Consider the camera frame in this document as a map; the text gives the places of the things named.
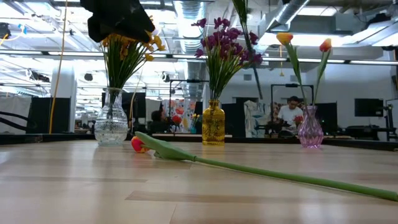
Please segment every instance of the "clear glass vase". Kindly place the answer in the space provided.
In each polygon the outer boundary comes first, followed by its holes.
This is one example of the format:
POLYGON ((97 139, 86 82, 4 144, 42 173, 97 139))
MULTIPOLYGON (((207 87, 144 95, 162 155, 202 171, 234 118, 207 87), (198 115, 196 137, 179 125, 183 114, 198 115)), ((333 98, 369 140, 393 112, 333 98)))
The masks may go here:
POLYGON ((100 146, 122 145, 128 129, 122 108, 122 89, 107 88, 104 107, 95 123, 95 139, 100 146))
POLYGON ((322 127, 315 117, 316 106, 304 108, 304 121, 298 127, 298 138, 305 148, 320 148, 323 140, 322 127))
POLYGON ((218 100, 209 100, 210 107, 203 112, 202 143, 203 145, 224 146, 225 113, 218 106, 218 100))

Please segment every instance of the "pink glass vase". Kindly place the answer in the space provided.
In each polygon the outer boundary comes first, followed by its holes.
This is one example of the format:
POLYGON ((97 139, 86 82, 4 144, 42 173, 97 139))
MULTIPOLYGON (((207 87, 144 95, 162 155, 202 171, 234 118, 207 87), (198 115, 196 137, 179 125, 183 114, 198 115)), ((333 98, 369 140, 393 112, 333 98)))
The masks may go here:
POLYGON ((316 106, 304 108, 304 121, 298 129, 298 138, 305 148, 320 148, 323 140, 322 127, 315 117, 316 106))

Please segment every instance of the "yellow glass vase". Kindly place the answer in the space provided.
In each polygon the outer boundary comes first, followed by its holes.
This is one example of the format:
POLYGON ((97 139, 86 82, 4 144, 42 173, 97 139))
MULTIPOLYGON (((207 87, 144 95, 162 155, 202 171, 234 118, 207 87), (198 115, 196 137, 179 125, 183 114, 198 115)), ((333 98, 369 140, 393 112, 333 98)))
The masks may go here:
POLYGON ((218 107, 220 101, 209 100, 210 107, 203 112, 202 143, 205 146, 224 146, 225 113, 218 107))

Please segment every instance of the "white shirt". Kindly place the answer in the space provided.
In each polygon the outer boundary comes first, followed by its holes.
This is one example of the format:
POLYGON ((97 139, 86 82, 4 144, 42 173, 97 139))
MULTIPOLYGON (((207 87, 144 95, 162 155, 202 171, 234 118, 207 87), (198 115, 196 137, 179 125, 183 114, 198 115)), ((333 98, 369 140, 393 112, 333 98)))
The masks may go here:
POLYGON ((278 118, 283 119, 292 126, 295 126, 293 120, 296 116, 303 116, 303 111, 298 107, 291 110, 288 105, 281 107, 278 114, 278 118))

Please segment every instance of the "table surface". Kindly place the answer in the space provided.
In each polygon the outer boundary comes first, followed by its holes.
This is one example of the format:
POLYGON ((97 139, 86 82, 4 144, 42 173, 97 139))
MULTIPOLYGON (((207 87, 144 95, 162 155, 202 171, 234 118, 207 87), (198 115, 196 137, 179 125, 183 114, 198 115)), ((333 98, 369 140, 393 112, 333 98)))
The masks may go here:
MULTIPOLYGON (((398 153, 174 143, 205 158, 398 191, 398 153)), ((398 202, 95 141, 0 146, 1 223, 391 223, 398 202)))

